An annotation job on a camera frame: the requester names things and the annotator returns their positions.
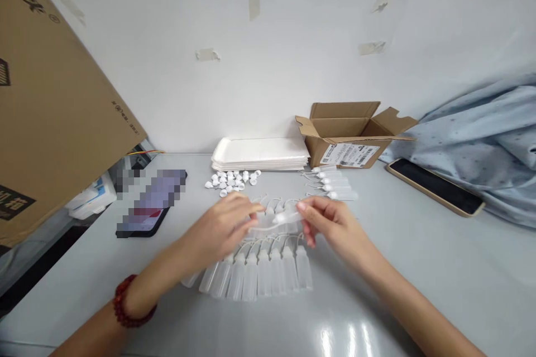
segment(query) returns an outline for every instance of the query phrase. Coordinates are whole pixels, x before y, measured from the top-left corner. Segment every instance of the red beaded bracelet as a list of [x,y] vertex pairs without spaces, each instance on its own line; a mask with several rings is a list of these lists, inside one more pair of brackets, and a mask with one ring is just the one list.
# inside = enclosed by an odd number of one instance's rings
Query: red beaded bracelet
[[152,310],[141,319],[130,318],[125,312],[125,308],[123,307],[123,299],[125,297],[125,292],[127,291],[132,281],[136,278],[136,276],[137,275],[130,275],[124,281],[122,281],[119,286],[117,286],[116,296],[113,299],[113,309],[116,313],[117,322],[119,322],[121,326],[127,328],[140,327],[146,324],[147,322],[149,322],[149,320],[152,318],[156,311],[156,306],[154,306]]

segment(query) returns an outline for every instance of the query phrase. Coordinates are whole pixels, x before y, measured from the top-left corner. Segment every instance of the glossy table surface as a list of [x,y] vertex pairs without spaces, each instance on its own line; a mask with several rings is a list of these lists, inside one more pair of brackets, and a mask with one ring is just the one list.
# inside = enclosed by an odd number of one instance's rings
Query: glossy table surface
[[[186,169],[186,190],[152,238],[117,239],[116,222],[158,169]],[[208,155],[159,155],[0,323],[6,354],[44,356],[60,345],[218,198],[204,183]],[[536,231],[486,212],[465,219],[384,170],[344,170],[351,209],[386,258],[489,356],[534,356]],[[296,172],[264,172],[251,198],[305,196]],[[366,284],[323,240],[308,251],[314,290],[256,302],[214,300],[178,285],[126,355],[322,357],[421,355]]]

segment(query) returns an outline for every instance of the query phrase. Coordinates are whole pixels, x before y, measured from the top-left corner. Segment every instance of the open cardboard box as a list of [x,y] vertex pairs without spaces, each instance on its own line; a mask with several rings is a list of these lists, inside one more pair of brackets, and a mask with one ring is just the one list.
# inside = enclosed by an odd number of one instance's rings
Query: open cardboard box
[[389,107],[374,116],[380,102],[314,103],[310,118],[296,116],[311,167],[336,164],[342,168],[370,168],[391,141],[414,141],[398,137],[417,124],[411,117],[399,118]]

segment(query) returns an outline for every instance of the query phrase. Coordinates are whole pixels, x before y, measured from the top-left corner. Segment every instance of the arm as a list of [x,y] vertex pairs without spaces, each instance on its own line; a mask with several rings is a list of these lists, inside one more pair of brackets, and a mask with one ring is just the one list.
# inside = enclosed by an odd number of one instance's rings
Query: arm
[[[215,204],[134,279],[127,290],[123,305],[125,312],[131,318],[143,318],[159,298],[182,278],[233,252],[250,227],[257,224],[253,218],[242,225],[239,222],[263,210],[262,205],[252,204],[247,196],[237,192]],[[51,356],[119,356],[130,332],[132,329],[117,322],[113,305],[109,302]]]
[[322,197],[299,202],[307,244],[322,233],[351,269],[360,274],[427,357],[485,357],[370,241],[346,204]]

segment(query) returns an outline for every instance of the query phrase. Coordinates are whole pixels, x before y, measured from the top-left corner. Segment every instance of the barcode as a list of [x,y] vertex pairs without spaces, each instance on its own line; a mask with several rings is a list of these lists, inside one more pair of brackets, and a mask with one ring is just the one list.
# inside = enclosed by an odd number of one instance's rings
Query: barcode
[[365,152],[365,154],[361,157],[361,159],[359,159],[358,163],[362,163],[368,155],[370,155],[370,153],[372,152],[372,148],[370,148],[368,151]]

